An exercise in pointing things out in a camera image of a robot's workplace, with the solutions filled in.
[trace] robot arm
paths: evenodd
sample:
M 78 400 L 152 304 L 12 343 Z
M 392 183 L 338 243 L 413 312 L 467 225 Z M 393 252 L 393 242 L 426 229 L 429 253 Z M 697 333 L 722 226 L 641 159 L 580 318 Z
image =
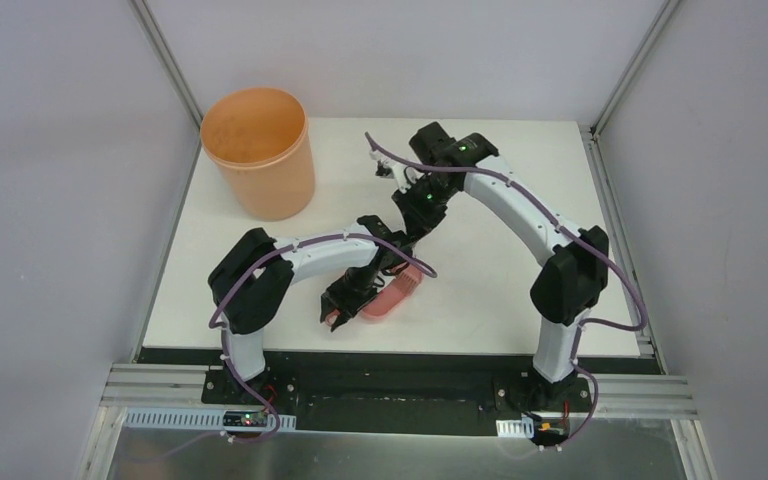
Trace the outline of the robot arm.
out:
M 465 191 L 487 206 L 523 241 L 542 267 L 530 291 L 542 323 L 529 380 L 537 390 L 537 403 L 556 396 L 575 377 L 570 361 L 575 332 L 607 285 L 607 267 L 571 243 L 545 212 L 513 187 L 514 182 L 522 182 L 496 147 L 480 134 L 456 141 L 436 122 L 420 129 L 411 138 L 410 146 L 422 164 L 431 167 L 430 173 L 394 162 L 372 145 L 371 155 L 378 162 L 376 174 L 392 177 L 398 184 L 392 199 L 404 218 L 405 232 L 392 232 L 378 217 L 368 216 L 336 234 L 368 233 L 411 255 L 416 242 L 445 218 L 446 204 L 457 192 Z M 507 181 L 486 175 L 488 171 L 504 175 Z M 578 232 L 581 240 L 607 254 L 608 237 L 598 226 L 583 230 L 560 214 L 553 214 L 561 225 Z M 244 380 L 264 368 L 262 329 L 274 317 L 290 285 L 330 270 L 348 269 L 321 299 L 320 322 L 335 310 L 338 314 L 333 331 L 378 295 L 380 287 L 375 286 L 375 278 L 379 272 L 404 262 L 373 241 L 347 239 L 303 249 L 293 247 L 304 240 L 271 239 L 263 229 L 252 230 L 210 276 L 214 300 L 219 304 L 257 259 L 275 249 L 286 249 L 267 262 L 257 278 L 248 279 L 225 309 L 227 328 L 233 335 L 230 355 Z
M 562 390 L 567 381 L 574 378 L 570 359 L 578 323 L 589 314 L 607 286 L 608 269 L 561 234 L 547 214 L 554 215 L 560 225 L 579 233 L 584 242 L 606 255 L 607 234 L 598 226 L 586 231 L 581 229 L 534 197 L 536 203 L 548 210 L 541 211 L 535 202 L 514 188 L 515 184 L 524 183 L 499 155 L 498 149 L 480 134 L 473 133 L 456 141 L 436 122 L 420 129 L 409 143 L 422 164 L 431 168 L 429 173 L 413 179 L 406 175 L 410 167 L 385 154 L 371 138 L 368 140 L 371 156 L 379 165 L 379 176 L 381 172 L 393 172 L 398 182 L 402 173 L 411 184 L 405 189 L 404 182 L 399 183 L 393 200 L 402 211 L 413 240 L 436 227 L 445 217 L 449 198 L 464 191 L 499 217 L 543 268 L 531 288 L 532 302 L 543 318 L 530 377 L 536 380 L 538 402 L 541 398 L 553 397 L 555 391 Z M 488 172 L 500 175 L 487 175 Z
M 374 215 L 360 217 L 341 230 L 308 237 L 271 238 L 262 228 L 248 231 L 208 278 L 219 305 L 255 262 L 273 255 L 243 282 L 222 314 L 223 334 L 231 335 L 228 353 L 237 373 L 248 380 L 265 368 L 263 327 L 275 317 L 291 285 L 332 270 L 345 272 L 321 298 L 320 322 L 335 314 L 333 331 L 378 295 L 382 286 L 375 280 L 380 271 L 405 261 L 391 249 L 410 257 L 411 247 L 403 232 L 390 231 Z

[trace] orange bucket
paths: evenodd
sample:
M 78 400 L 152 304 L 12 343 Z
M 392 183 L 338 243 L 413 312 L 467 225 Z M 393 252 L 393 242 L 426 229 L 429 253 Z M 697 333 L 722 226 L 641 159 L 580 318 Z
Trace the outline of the orange bucket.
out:
M 280 220 L 313 198 L 307 115 L 289 93 L 258 87 L 228 95 L 204 116 L 201 142 L 252 215 Z

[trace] white table surface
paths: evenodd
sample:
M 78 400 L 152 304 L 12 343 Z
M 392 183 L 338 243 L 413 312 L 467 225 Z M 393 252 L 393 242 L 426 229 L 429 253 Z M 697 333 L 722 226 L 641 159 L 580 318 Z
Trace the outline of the white table surface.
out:
M 403 228 L 390 200 L 396 188 L 375 177 L 363 133 L 385 148 L 415 159 L 408 139 L 422 119 L 314 118 L 310 139 L 316 193 L 298 215 L 264 222 L 246 214 L 214 164 L 199 156 L 143 345 L 218 348 L 219 332 L 207 321 L 215 306 L 207 277 L 248 230 L 301 236 L 341 228 L 377 214 Z M 578 126 L 573 122 L 445 120 L 455 138 L 482 133 L 520 178 L 552 208 L 582 227 L 605 226 Z M 287 292 L 266 327 L 267 350 L 533 354 L 540 316 L 529 289 L 539 267 L 528 249 L 478 201 L 465 193 L 449 202 L 446 219 L 415 249 L 439 278 L 426 278 L 414 295 L 381 323 L 360 317 L 334 333 L 319 323 L 319 296 L 340 272 L 311 278 Z M 593 315 L 631 324 L 619 281 L 611 277 Z M 591 327 L 582 355 L 637 356 L 634 334 Z

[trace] silver metal sheet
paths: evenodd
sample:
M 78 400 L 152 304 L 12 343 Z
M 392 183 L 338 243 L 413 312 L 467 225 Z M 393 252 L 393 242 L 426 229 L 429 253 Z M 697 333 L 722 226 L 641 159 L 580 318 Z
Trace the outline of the silver metal sheet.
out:
M 195 435 L 123 429 L 109 478 L 686 478 L 668 420 L 595 420 L 560 453 L 525 439 L 295 432 L 250 445 L 209 437 L 151 463 L 122 455 L 162 455 Z

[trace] gray wall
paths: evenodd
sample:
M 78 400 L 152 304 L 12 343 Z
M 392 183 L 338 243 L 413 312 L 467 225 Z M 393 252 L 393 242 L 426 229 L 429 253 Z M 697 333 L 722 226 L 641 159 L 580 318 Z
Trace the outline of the gray wall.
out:
M 0 1 L 0 479 L 76 471 L 196 132 L 125 1 Z
M 274 85 L 329 117 L 596 120 L 663 0 L 151 0 L 200 107 Z
M 720 478 L 768 478 L 768 2 L 685 2 L 603 140 Z

